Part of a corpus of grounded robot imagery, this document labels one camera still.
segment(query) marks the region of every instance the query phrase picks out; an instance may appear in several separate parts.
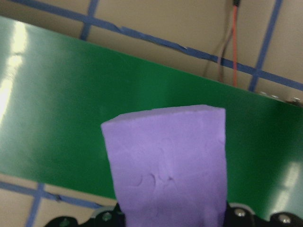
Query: beige wall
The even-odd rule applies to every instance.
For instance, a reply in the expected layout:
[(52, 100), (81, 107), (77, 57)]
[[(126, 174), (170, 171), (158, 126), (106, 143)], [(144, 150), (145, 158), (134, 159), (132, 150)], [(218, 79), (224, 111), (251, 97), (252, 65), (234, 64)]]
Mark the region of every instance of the beige wall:
[[(40, 0), (87, 14), (89, 0)], [(238, 17), (238, 61), (254, 67), (275, 0), (242, 0)], [(264, 63), (265, 71), (303, 83), (303, 1), (284, 0)], [(83, 23), (0, 1), (0, 15), (79, 38)], [(96, 18), (117, 26), (218, 55), (232, 19), (232, 0), (101, 0)], [(88, 41), (117, 51), (217, 79), (217, 65), (147, 41), (92, 26)], [(226, 58), (232, 59), (231, 45)], [(232, 70), (224, 69), (225, 83), (232, 84)], [(239, 72), (239, 87), (248, 89), (251, 75)], [(303, 92), (260, 79), (257, 92), (282, 99), (303, 99)]]

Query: red wire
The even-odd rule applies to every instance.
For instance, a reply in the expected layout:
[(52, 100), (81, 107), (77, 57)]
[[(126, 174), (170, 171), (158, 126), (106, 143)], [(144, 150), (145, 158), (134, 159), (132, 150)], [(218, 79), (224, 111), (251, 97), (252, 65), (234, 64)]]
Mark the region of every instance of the red wire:
[(237, 10), (238, 7), (233, 7), (233, 24), (232, 24), (232, 39), (233, 39), (233, 85), (237, 86)]

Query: purple foam block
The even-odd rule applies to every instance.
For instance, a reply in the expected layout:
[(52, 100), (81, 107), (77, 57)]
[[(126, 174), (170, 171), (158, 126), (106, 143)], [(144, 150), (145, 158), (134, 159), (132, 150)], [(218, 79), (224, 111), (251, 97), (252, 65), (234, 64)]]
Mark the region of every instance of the purple foam block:
[(193, 105), (127, 113), (101, 125), (127, 227), (221, 227), (225, 110)]

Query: grid line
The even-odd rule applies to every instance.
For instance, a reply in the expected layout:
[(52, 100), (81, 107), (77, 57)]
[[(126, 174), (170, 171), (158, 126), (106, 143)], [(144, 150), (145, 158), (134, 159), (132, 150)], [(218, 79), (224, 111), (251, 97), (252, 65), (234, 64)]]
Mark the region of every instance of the grid line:
[(45, 185), (43, 183), (39, 183), (37, 189), (27, 188), (24, 186), (20, 186), (17, 184), (12, 183), (6, 183), (0, 181), (0, 188), (20, 194), (30, 195), (34, 197), (34, 201), (32, 204), (31, 211), (29, 213), (26, 227), (32, 227), (35, 223), (37, 211), (39, 209), (39, 205), (41, 202), (41, 199), (48, 199), (58, 202), (65, 202), (71, 205), (79, 206), (79, 207), (85, 207), (85, 208), (91, 208), (91, 209), (98, 209), (102, 207), (102, 205), (97, 204), (95, 202), (78, 199), (71, 196), (65, 196), (65, 195), (58, 195), (58, 194), (52, 194), (45, 191)]
[(276, 21), (278, 19), (279, 11), (281, 9), (281, 5), (283, 3), (283, 0), (276, 0), (275, 6), (272, 12), (272, 15), (269, 20), (268, 28), (264, 37), (264, 41), (260, 50), (260, 54), (258, 57), (258, 61), (256, 64), (256, 72), (253, 74), (253, 77), (250, 81), (249, 91), (254, 92), (258, 83), (258, 78), (261, 77), (261, 70), (263, 68), (264, 60), (269, 48), (270, 40), (272, 38)]
[[(56, 7), (56, 6), (47, 4), (47, 3), (42, 3), (42, 2), (39, 2), (36, 0), (9, 0), (9, 1), (23, 4), (28, 7), (46, 11), (46, 12), (56, 14), (56, 15), (59, 15), (62, 17), (78, 20), (85, 24), (88, 24), (89, 27), (86, 28), (86, 30), (84, 30), (85, 27), (83, 28), (83, 31), (82, 31), (83, 36), (81, 34), (81, 38), (83, 38), (83, 39), (87, 38), (85, 36), (88, 35), (90, 26), (97, 26), (97, 27), (100, 27), (100, 28), (103, 28), (103, 29), (106, 29), (106, 30), (109, 30), (112, 32), (116, 32), (116, 33), (119, 33), (122, 35), (126, 35), (126, 36), (129, 36), (132, 38), (142, 39), (145, 41), (156, 43), (158, 45), (180, 51), (184, 54), (187, 54), (187, 55), (190, 55), (190, 56), (193, 56), (196, 58), (205, 59), (205, 60), (209, 60), (209, 61), (213, 61), (213, 62), (216, 62), (217, 58), (218, 58), (215, 55), (212, 55), (212, 54), (209, 54), (209, 53), (206, 53), (203, 51), (199, 51), (199, 50), (196, 50), (196, 49), (193, 49), (190, 47), (184, 47), (177, 43), (174, 43), (174, 42), (171, 42), (168, 40), (164, 40), (164, 39), (161, 39), (158, 37), (154, 37), (152, 35), (144, 34), (144, 33), (141, 33), (139, 31), (136, 31), (136, 30), (133, 30), (133, 29), (130, 29), (127, 27), (118, 27), (111, 22), (97, 19), (97, 18), (93, 17), (92, 15), (89, 15), (89, 16), (83, 15), (80, 13), (73, 12), (71, 10), (63, 9), (63, 8)], [(97, 3), (98, 3), (98, 0), (92, 0), (90, 5), (93, 5), (93, 4), (96, 5)], [(250, 88), (251, 91), (254, 91), (253, 87), (254, 87), (254, 84), (257, 84), (258, 78), (270, 80), (275, 83), (279, 83), (279, 84), (303, 91), (303, 83), (300, 83), (300, 82), (297, 82), (297, 81), (294, 81), (291, 79), (287, 79), (287, 78), (281, 77), (279, 75), (275, 75), (273, 73), (265, 72), (265, 71), (262, 71), (261, 68), (260, 69), (258, 68), (258, 67), (261, 67), (263, 64), (263, 61), (264, 61), (264, 58), (265, 58), (265, 55), (266, 55), (266, 52), (268, 49), (268, 45), (270, 42), (270, 38), (272, 36), (272, 31), (270, 31), (270, 29), (274, 28), (273, 26), (271, 26), (271, 24), (272, 24), (272, 22), (273, 22), (273, 25), (275, 24), (281, 4), (282, 4), (282, 0), (276, 0), (276, 4), (273, 9), (273, 13), (272, 13), (272, 17), (271, 17), (272, 20), (270, 20), (269, 26), (267, 28), (266, 37), (265, 37), (263, 46), (262, 46), (260, 54), (259, 54), (258, 63), (257, 63), (256, 68), (237, 63), (238, 71), (242, 71), (244, 73), (248, 73), (248, 74), (252, 75), (251, 86), (250, 86), (250, 87), (252, 87), (252, 88)], [(228, 59), (223, 59), (222, 65), (225, 67), (231, 68), (231, 69), (233, 68), (232, 61), (228, 60)]]

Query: bolt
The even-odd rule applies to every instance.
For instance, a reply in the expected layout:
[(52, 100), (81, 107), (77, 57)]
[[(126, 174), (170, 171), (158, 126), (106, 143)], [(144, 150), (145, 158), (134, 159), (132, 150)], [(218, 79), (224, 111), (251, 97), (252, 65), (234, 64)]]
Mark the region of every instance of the bolt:
[(281, 221), (282, 223), (290, 223), (291, 219), (286, 214), (280, 214), (279, 221)]
[(235, 209), (235, 215), (237, 215), (238, 217), (244, 217), (246, 215), (246, 212), (245, 210), (237, 208)]
[(102, 220), (103, 221), (109, 221), (110, 219), (112, 219), (112, 215), (109, 212), (106, 212), (102, 215)]

